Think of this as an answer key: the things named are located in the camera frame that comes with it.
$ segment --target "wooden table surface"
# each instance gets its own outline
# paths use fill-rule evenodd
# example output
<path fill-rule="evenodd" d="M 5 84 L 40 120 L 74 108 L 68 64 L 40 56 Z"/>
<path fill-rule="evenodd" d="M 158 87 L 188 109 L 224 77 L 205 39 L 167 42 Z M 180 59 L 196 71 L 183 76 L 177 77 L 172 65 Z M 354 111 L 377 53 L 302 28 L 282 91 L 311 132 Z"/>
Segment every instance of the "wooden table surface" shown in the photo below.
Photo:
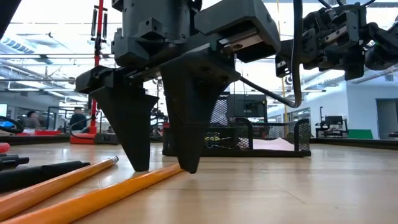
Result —
<path fill-rule="evenodd" d="M 150 169 L 175 163 L 153 144 Z M 186 172 L 88 215 L 77 223 L 398 223 L 398 152 L 312 145 L 311 158 L 201 159 Z M 134 173 L 121 146 L 12 146 L 29 166 L 119 156 L 103 171 L 25 211 L 111 184 Z"/>

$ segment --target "black wire mesh basket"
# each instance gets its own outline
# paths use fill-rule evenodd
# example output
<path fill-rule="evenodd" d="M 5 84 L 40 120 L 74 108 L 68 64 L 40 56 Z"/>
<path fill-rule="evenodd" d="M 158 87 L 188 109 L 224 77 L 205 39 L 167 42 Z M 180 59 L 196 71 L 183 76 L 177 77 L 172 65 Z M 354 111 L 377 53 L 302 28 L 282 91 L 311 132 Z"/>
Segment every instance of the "black wire mesh basket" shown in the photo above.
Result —
<path fill-rule="evenodd" d="M 247 118 L 231 117 L 232 112 L 228 108 L 230 101 L 229 93 L 223 93 L 218 98 L 205 135 L 202 156 L 311 156 L 308 119 L 289 123 L 252 123 Z M 267 149 L 271 141 L 279 148 Z M 175 156 L 170 128 L 164 128 L 163 155 Z"/>

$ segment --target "screw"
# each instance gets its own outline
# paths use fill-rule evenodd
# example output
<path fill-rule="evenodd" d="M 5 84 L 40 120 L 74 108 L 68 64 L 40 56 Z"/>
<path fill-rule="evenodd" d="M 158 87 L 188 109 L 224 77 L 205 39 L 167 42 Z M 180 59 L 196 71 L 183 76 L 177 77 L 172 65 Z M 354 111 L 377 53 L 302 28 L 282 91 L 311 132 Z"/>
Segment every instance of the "screw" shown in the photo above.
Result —
<path fill-rule="evenodd" d="M 233 48 L 236 49 L 236 50 L 241 49 L 242 47 L 243 47 L 242 44 L 235 44 L 235 45 L 233 46 Z"/>

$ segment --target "robotic end effector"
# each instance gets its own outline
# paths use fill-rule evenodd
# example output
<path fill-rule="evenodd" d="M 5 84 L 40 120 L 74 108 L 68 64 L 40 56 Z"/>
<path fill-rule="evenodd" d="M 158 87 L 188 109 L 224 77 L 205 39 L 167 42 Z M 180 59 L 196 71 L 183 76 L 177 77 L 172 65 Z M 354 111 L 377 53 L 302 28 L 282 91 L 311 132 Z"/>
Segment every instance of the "robotic end effector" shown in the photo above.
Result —
<path fill-rule="evenodd" d="M 133 168 L 144 171 L 158 98 L 142 84 L 161 75 L 178 161 L 195 173 L 217 98 L 240 78 L 235 58 L 277 53 L 276 24 L 261 0 L 222 0 L 202 11 L 201 0 L 114 0 L 113 7 L 123 13 L 123 32 L 112 42 L 121 67 L 80 75 L 76 90 L 97 100 Z"/>
<path fill-rule="evenodd" d="M 362 77 L 364 65 L 384 70 L 398 62 L 398 28 L 388 31 L 366 22 L 366 6 L 341 5 L 311 12 L 303 19 L 300 62 L 304 69 L 344 70 L 345 80 Z M 368 43 L 374 40 L 372 47 Z M 290 73 L 292 40 L 282 41 L 275 57 L 277 77 Z"/>

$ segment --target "mesh basket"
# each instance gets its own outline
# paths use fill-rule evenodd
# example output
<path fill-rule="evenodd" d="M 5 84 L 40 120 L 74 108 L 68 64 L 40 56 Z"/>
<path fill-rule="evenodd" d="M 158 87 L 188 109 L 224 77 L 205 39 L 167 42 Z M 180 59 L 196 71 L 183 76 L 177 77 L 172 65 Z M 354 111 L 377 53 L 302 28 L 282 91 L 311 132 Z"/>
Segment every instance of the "mesh basket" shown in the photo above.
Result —
<path fill-rule="evenodd" d="M 302 157 L 304 154 L 294 155 L 296 152 L 308 152 L 310 155 L 310 126 L 309 120 L 303 119 L 290 123 L 251 123 L 246 118 L 231 118 L 229 93 L 223 93 L 216 102 L 211 115 L 210 127 L 205 134 L 204 154 L 208 156 L 247 156 L 241 152 L 253 152 L 257 156 L 288 156 Z M 275 152 L 260 152 L 253 150 L 253 139 L 273 140 L 282 138 L 294 145 L 294 152 L 290 154 Z M 163 155 L 174 156 L 174 140 L 170 128 L 164 128 Z"/>
<path fill-rule="evenodd" d="M 310 150 L 310 125 L 308 119 L 289 123 L 252 123 L 253 139 L 274 140 L 282 138 L 294 144 L 294 151 Z"/>
<path fill-rule="evenodd" d="M 248 150 L 248 124 L 240 119 L 230 119 L 229 93 L 218 98 L 205 135 L 205 149 Z M 172 150 L 174 141 L 170 128 L 164 128 L 164 152 Z"/>

